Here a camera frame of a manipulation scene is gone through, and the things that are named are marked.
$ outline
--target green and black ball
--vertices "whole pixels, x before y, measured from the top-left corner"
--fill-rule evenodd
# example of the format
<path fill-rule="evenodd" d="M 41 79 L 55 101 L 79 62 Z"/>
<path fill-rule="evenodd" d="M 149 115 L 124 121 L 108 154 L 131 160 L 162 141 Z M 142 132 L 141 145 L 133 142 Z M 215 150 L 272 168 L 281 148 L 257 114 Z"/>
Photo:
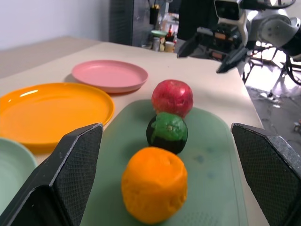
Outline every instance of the green and black ball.
<path fill-rule="evenodd" d="M 146 129 L 146 137 L 150 146 L 178 154 L 186 145 L 188 129 L 181 117 L 161 112 L 151 119 Z"/>

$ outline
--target light green plate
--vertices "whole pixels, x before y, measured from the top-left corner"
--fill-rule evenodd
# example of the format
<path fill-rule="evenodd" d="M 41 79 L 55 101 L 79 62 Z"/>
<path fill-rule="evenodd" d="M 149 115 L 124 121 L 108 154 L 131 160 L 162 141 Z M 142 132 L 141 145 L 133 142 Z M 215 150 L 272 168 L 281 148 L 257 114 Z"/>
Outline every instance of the light green plate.
<path fill-rule="evenodd" d="M 156 37 L 165 37 L 168 34 L 168 32 L 153 30 L 151 31 L 151 34 Z"/>
<path fill-rule="evenodd" d="M 123 109 L 104 131 L 94 185 L 82 226 L 142 226 L 123 204 L 121 177 L 129 159 L 146 147 L 155 115 L 150 100 Z M 185 118 L 186 147 L 179 154 L 188 171 L 187 201 L 160 226 L 247 226 L 232 135 L 217 116 L 193 108 Z"/>
<path fill-rule="evenodd" d="M 36 166 L 26 147 L 0 138 L 0 215 Z"/>

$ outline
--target green cutting board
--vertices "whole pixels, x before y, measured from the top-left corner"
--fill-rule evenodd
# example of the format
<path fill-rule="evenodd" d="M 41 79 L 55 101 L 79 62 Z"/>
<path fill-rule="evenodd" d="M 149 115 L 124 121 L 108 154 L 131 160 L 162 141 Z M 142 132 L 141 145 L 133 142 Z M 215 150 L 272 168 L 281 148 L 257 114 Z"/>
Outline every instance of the green cutting board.
<path fill-rule="evenodd" d="M 122 201 L 121 177 L 129 159 L 148 146 L 146 128 L 155 116 L 150 100 L 129 104 L 103 133 L 93 188 L 82 226 L 143 226 Z M 178 155 L 188 171 L 184 206 L 160 226 L 247 226 L 236 151 L 228 126 L 193 108 L 188 140 Z"/>

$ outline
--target orange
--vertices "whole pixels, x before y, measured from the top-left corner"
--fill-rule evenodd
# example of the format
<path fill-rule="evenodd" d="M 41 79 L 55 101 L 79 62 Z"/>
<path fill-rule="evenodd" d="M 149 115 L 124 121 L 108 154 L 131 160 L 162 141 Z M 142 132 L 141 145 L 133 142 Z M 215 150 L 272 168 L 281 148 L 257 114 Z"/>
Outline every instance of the orange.
<path fill-rule="evenodd" d="M 132 216 L 145 224 L 156 224 L 170 218 L 185 203 L 187 170 L 175 154 L 146 147 L 128 162 L 121 190 Z"/>

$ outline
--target toy fruit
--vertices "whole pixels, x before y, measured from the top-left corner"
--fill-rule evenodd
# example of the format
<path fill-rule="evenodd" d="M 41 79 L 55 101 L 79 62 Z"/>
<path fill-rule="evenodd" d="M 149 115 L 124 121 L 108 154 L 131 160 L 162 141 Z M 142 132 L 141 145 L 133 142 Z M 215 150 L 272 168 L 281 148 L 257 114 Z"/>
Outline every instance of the toy fruit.
<path fill-rule="evenodd" d="M 192 90 L 185 82 L 165 80 L 154 89 L 151 97 L 157 113 L 168 112 L 184 118 L 192 109 Z"/>
<path fill-rule="evenodd" d="M 184 120 L 175 114 L 161 112 L 151 119 L 146 138 L 150 146 L 160 147 L 174 154 L 186 145 L 188 129 Z"/>
<path fill-rule="evenodd" d="M 156 147 L 138 151 L 122 176 L 127 211 L 145 224 L 156 224 L 176 213 L 187 198 L 187 170 L 175 154 Z"/>

